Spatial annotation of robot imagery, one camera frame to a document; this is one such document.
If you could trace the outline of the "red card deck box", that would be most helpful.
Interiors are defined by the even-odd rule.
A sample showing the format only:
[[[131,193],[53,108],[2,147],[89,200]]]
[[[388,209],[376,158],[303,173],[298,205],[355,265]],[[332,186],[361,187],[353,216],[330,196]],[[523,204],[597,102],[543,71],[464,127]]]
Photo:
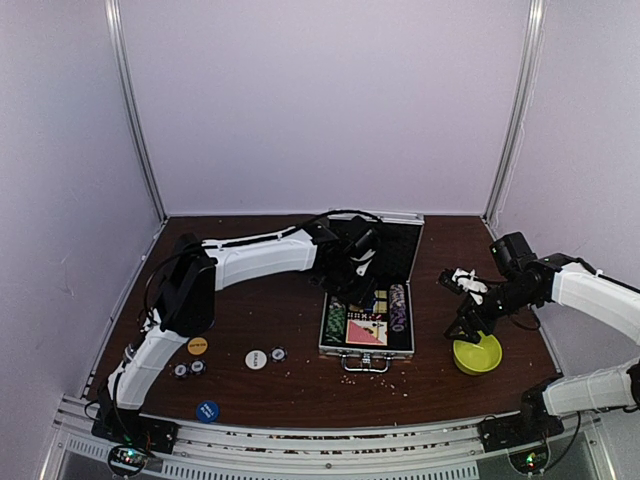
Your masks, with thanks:
[[[384,321],[349,320],[347,322],[346,343],[387,346],[388,324]]]

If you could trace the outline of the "aluminium poker case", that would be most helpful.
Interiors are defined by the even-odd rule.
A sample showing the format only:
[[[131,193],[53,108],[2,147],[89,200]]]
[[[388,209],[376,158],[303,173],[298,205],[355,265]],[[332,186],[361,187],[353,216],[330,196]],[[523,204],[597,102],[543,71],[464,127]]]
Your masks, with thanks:
[[[322,356],[340,360],[344,371],[381,375],[393,361],[415,353],[411,276],[424,217],[416,213],[375,212],[363,219],[372,233],[354,224],[349,213],[328,217],[332,230],[347,237],[360,258],[364,276],[350,296],[326,293],[319,330]]]

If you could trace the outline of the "white dealer button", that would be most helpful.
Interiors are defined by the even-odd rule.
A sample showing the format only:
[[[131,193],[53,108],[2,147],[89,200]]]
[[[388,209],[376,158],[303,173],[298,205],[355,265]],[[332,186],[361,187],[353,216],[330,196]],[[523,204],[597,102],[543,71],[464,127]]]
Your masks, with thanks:
[[[259,349],[249,351],[244,358],[245,365],[252,371],[257,371],[263,369],[268,361],[268,355]]]

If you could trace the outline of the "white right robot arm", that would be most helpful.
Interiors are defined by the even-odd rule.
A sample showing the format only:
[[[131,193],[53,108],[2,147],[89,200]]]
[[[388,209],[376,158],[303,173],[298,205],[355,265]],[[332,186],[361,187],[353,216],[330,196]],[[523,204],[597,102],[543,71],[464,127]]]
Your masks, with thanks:
[[[564,253],[538,256],[520,232],[506,234],[489,247],[501,275],[487,280],[473,270],[445,269],[438,282],[461,296],[444,335],[478,344],[493,334],[499,320],[526,307],[555,306],[639,341],[639,290],[605,275],[580,257]],[[519,440],[535,440],[551,420],[570,413],[639,407],[639,362],[635,359],[578,375],[547,380],[526,391],[512,430]]]

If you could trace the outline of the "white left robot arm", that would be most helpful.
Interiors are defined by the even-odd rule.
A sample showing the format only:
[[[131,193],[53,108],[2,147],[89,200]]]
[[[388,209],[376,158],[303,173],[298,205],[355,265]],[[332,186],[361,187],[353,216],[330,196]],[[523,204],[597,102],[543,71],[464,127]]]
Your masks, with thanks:
[[[241,282],[287,272],[308,272],[327,294],[361,305],[377,283],[373,263],[382,245],[380,217],[348,210],[333,229],[327,213],[284,230],[214,240],[184,235],[156,268],[162,279],[143,301],[138,338],[98,390],[98,422],[123,444],[144,433],[139,412],[175,352],[214,324],[215,295]]]

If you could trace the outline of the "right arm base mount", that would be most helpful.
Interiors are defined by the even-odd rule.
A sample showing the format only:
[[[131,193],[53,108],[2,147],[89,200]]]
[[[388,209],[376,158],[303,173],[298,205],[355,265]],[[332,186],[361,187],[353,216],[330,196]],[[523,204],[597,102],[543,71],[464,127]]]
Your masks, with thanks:
[[[542,442],[564,432],[563,422],[557,417],[526,420],[521,413],[487,417],[477,428],[486,453]]]

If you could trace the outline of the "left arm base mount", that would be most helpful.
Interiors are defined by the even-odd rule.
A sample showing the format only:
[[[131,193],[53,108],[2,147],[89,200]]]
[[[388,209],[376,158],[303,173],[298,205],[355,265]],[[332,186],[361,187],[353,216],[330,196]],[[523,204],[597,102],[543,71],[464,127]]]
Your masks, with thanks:
[[[178,424],[147,416],[137,411],[110,412],[94,421],[91,433],[114,443],[135,446],[152,453],[171,454],[178,434]]]

